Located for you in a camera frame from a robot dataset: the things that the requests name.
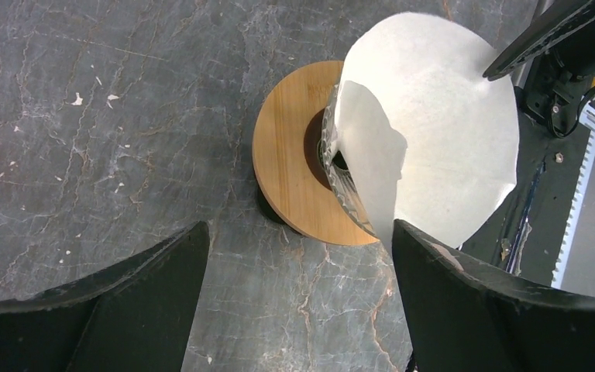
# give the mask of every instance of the wooden stand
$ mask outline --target wooden stand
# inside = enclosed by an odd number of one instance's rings
[[[252,154],[263,197],[284,222],[325,243],[354,246],[377,239],[343,211],[318,160],[322,110],[342,67],[317,62],[280,81],[256,120]]]

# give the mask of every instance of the gray marble surface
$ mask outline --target gray marble surface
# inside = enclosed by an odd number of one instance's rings
[[[441,15],[503,48],[535,0],[0,1],[0,300],[27,299],[209,222],[185,370],[404,370],[378,245],[296,236],[256,210],[264,96],[375,22]]]

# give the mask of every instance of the white debris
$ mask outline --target white debris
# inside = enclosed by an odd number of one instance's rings
[[[81,98],[81,95],[78,94],[78,92],[76,92],[76,101],[71,103],[73,106],[80,106],[83,105],[83,98]]]

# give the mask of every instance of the cable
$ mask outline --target cable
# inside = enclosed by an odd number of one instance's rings
[[[576,127],[578,126],[578,123],[580,121],[580,114],[583,113],[583,108],[594,97],[595,97],[595,85],[592,88],[590,88],[587,91],[587,93],[585,93],[585,96],[580,101],[580,104],[578,105],[578,111],[576,112],[576,121],[573,123],[573,126],[571,127],[571,129],[569,129],[566,132],[561,132],[553,125],[552,120],[549,120],[549,124],[547,125],[549,132],[556,138],[565,138],[565,137],[569,136],[571,133],[573,133],[573,131],[576,130]]]

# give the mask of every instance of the folded paper filter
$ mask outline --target folded paper filter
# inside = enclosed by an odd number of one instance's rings
[[[482,78],[496,56],[463,26],[417,13],[377,23],[348,52],[329,146],[386,248],[394,219],[458,247],[516,185],[513,86]]]

